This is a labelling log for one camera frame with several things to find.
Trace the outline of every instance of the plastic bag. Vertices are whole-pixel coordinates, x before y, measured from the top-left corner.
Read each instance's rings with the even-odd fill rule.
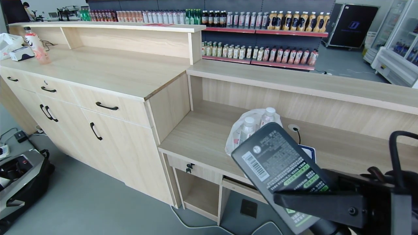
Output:
[[[22,47],[23,43],[24,41],[21,36],[8,33],[0,34],[0,60],[10,58],[9,53]]]
[[[250,110],[239,118],[238,121],[236,121],[231,129],[231,132],[229,133],[227,143],[225,146],[225,152],[231,156],[232,151],[238,147],[238,143],[240,141],[240,134],[241,134],[241,126],[244,124],[244,119],[246,117],[252,117],[255,120],[255,129],[258,130],[260,128],[260,122],[261,122],[261,116],[265,113],[265,109],[253,109]],[[275,122],[278,123],[281,127],[283,127],[283,124],[280,120],[280,115],[275,114],[274,119]]]

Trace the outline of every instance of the gray floor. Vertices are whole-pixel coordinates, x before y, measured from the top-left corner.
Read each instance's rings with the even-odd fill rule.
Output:
[[[316,69],[333,75],[386,82],[375,75],[369,64],[362,60],[360,51],[319,48]],[[9,125],[2,126],[4,131]],[[126,187],[83,163],[60,153],[46,136],[33,136],[38,149],[51,151],[56,172],[51,178],[49,191],[31,207],[6,233],[7,235],[134,235],[134,234],[219,234],[219,228],[188,229],[172,213],[170,207],[156,199]],[[13,141],[13,151],[24,151],[27,143]],[[266,221],[274,221],[283,234],[292,234],[273,210],[258,203],[258,217],[240,214],[242,199],[250,198],[231,193],[222,226],[237,235],[249,235]],[[176,210],[190,226],[214,225],[215,222],[189,210]],[[272,225],[259,230],[261,234],[280,234]]]

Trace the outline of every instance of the barcode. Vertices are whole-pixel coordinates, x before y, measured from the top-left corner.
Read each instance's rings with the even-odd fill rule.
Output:
[[[261,166],[261,164],[249,151],[242,156],[242,159],[244,159],[244,161],[252,169],[255,175],[257,175],[261,182],[265,181],[268,177],[270,177],[267,171]]]

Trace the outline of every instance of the black drawer handle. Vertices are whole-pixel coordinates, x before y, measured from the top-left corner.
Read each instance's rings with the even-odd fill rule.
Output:
[[[14,81],[14,82],[18,81],[17,79],[12,79],[11,77],[7,77],[7,79],[9,79],[10,81]]]
[[[52,92],[52,93],[56,92],[56,90],[55,90],[55,89],[53,89],[53,90],[48,90],[46,87],[41,87],[41,89],[42,89],[42,90],[44,90],[44,91]]]
[[[49,120],[52,120],[52,119],[53,119],[53,118],[52,118],[52,116],[48,117],[48,115],[46,114],[46,112],[43,110],[43,105],[39,105],[39,107],[41,107],[41,110],[42,110],[43,114],[45,114],[45,116],[46,116]]]
[[[102,108],[110,109],[110,110],[118,110],[119,109],[118,106],[114,106],[113,108],[103,106],[102,103],[100,103],[100,102],[96,102],[96,105],[99,106],[99,107],[102,107]]]
[[[99,136],[96,134],[96,132],[94,131],[93,127],[94,127],[94,123],[90,123],[90,128],[92,129],[92,131],[93,131],[94,135],[96,136],[96,138],[97,138],[98,140],[102,140],[103,138],[102,138],[102,137],[99,137]]]
[[[58,119],[54,118],[52,116],[52,114],[48,110],[49,110],[49,107],[48,106],[45,106],[45,111],[51,116],[51,118],[52,118],[51,120],[54,120],[57,123],[58,122]]]

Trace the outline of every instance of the white bottle cap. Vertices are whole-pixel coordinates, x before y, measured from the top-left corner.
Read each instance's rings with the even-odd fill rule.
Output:
[[[272,108],[272,107],[268,107],[265,109],[265,114],[269,117],[274,116],[274,114],[276,113],[276,109]]]
[[[254,120],[254,118],[252,118],[252,117],[246,117],[246,118],[244,119],[244,125],[245,125],[245,126],[247,126],[247,127],[252,127],[252,126],[254,126],[254,123],[255,123],[255,120]]]

